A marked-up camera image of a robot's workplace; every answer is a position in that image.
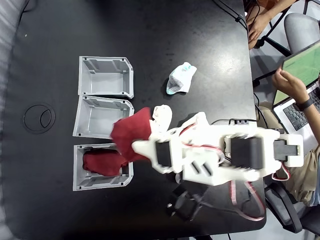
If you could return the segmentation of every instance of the laptop screen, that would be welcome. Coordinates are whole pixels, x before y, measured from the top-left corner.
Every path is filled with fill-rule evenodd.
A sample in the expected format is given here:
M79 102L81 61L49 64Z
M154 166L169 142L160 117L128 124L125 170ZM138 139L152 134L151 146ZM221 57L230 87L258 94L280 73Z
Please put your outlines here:
M284 60L282 69L301 79L308 86L319 77L320 71L320 41L304 51ZM289 96L277 90L273 105L280 103Z

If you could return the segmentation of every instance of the wrist watch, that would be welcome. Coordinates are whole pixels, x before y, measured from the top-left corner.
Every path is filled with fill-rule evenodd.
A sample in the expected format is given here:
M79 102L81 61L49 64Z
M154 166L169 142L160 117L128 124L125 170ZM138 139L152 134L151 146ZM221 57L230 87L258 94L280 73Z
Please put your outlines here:
M299 111L303 111L306 108L310 107L312 104L314 104L314 101L309 97L309 99L307 101L305 101L304 103L295 103L296 106L298 107Z

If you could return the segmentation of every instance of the hand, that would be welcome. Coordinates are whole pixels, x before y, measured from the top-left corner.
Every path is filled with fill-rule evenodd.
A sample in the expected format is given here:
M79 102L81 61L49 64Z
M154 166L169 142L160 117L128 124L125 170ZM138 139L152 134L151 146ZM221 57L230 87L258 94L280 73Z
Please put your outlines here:
M305 84L281 68L278 68L272 76L272 83L276 89L289 95L297 104L303 104L309 99Z
M250 30L248 33L249 43L258 39L270 20L271 19L268 15L260 14L256 17L256 19L255 17L253 17L247 21L246 24L248 25L248 29Z

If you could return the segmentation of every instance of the person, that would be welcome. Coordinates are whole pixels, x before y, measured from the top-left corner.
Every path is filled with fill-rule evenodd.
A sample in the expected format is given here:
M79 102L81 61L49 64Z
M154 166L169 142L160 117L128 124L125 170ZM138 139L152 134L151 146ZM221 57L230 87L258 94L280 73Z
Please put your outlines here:
M268 23L277 14L290 7L295 1L296 0L256 0L257 4L252 4L249 7L248 14L245 17L246 24L248 25L249 49L252 49L256 45L258 37Z
M310 98L305 84L299 78L281 68L278 68L272 76L272 83L277 90L287 94L298 104L303 104ZM272 104L263 102L259 107L264 114L269 128L283 128L272 113ZM320 143L320 113L314 104L307 107L303 113L315 139ZM265 127L265 123L262 120L259 120L257 125ZM303 166L288 168L291 178L283 181L283 184L295 200L303 202L307 206L316 206L320 204L320 168L318 169L320 147L317 146L304 154L306 155L304 156ZM277 171L276 175L278 178L286 178L282 170Z

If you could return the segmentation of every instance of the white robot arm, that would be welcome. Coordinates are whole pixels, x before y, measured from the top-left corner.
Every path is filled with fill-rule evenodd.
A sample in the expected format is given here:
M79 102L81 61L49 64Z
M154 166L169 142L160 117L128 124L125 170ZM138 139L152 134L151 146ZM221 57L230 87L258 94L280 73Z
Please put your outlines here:
M152 132L149 140L132 143L161 174L180 173L187 181L217 186L233 180L253 182L275 173L284 164L304 163L301 135L280 134L250 124L209 125L199 112L181 127ZM159 151L168 159L158 158Z

